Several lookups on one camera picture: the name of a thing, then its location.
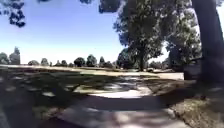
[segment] treeline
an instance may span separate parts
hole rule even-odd
[[[0,64],[4,65],[20,65],[20,51],[17,47],[15,47],[14,52],[7,56],[6,53],[0,53]]]
[[[47,58],[43,58],[39,63],[36,60],[31,60],[28,65],[30,66],[55,66],[55,67],[101,67],[101,68],[116,68],[116,64],[110,61],[105,62],[104,58],[101,57],[99,63],[97,63],[96,57],[90,54],[85,60],[83,57],[78,57],[73,63],[67,63],[66,60],[57,61],[55,65],[52,62],[48,62]]]
[[[145,62],[146,68],[157,68],[164,69],[166,68],[167,63],[161,62]],[[7,56],[6,53],[0,53],[0,64],[4,65],[20,65],[20,51],[15,47],[14,52]],[[83,57],[76,58],[72,63],[67,63],[66,60],[57,61],[55,65],[52,62],[48,61],[47,58],[42,58],[40,62],[37,60],[31,60],[28,62],[29,66],[55,66],[55,67],[100,67],[100,68],[123,68],[123,69],[139,69],[139,61],[136,56],[129,54],[127,49],[123,49],[119,54],[118,58],[114,62],[105,61],[104,57],[100,57],[99,63],[94,55],[90,54],[86,60]]]

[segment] grass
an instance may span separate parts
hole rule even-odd
[[[53,70],[38,68],[2,68],[1,76],[15,87],[28,92],[33,111],[46,120],[88,97],[89,93],[108,92],[104,86],[118,81],[121,73],[94,70]]]
[[[145,77],[153,95],[192,128],[223,128],[224,90],[195,81]]]

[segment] foliage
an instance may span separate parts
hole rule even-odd
[[[123,49],[118,56],[117,65],[120,68],[131,69],[134,68],[135,63],[134,55],[130,53],[127,48]]]
[[[74,67],[73,63],[69,63],[68,67],[70,67],[70,68]]]
[[[0,53],[0,64],[4,64],[4,65],[9,64],[8,56],[4,52]]]
[[[12,65],[20,65],[20,51],[15,47],[14,52],[9,55],[10,63]]]
[[[104,68],[114,68],[115,65],[113,65],[110,61],[107,61],[106,63],[104,63]]]
[[[83,67],[85,66],[85,59],[82,57],[78,57],[75,61],[74,61],[74,65],[77,67]]]
[[[90,55],[87,57],[86,65],[87,65],[88,67],[96,67],[96,65],[97,65],[96,57],[94,57],[92,54],[90,54]]]
[[[99,67],[103,68],[103,67],[104,67],[104,63],[105,63],[105,60],[104,60],[104,58],[101,56],[101,57],[100,57],[100,62],[99,62]]]
[[[62,61],[61,61],[61,66],[62,66],[62,67],[67,67],[67,66],[68,66],[66,60],[62,60]]]
[[[40,63],[39,63],[38,61],[36,61],[36,60],[31,60],[31,61],[28,63],[28,65],[30,65],[30,66],[37,66],[37,65],[40,65]]]
[[[155,68],[155,69],[163,69],[163,65],[161,62],[155,62],[155,61],[152,61],[150,64],[149,64],[149,67],[151,68]]]
[[[57,63],[54,65],[55,67],[60,67],[61,66],[61,63],[59,60],[57,60]]]
[[[47,60],[46,58],[43,58],[43,59],[41,60],[41,65],[42,65],[42,66],[49,66],[48,60]]]

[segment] concrete path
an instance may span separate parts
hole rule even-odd
[[[136,82],[138,73],[126,74],[122,79],[136,90],[92,94],[58,118],[85,128],[189,128],[167,114],[151,91]]]

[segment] tree canopy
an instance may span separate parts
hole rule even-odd
[[[96,67],[96,65],[97,65],[96,57],[94,57],[92,54],[90,54],[90,55],[87,57],[86,65],[87,65],[88,67]]]
[[[83,67],[86,64],[85,59],[82,57],[78,57],[75,61],[74,61],[74,65],[76,65],[77,67]]]
[[[48,63],[47,58],[43,58],[43,59],[41,60],[41,65],[42,65],[42,66],[49,66],[49,63]]]
[[[20,65],[20,51],[15,47],[14,52],[9,55],[10,63],[12,65]]]

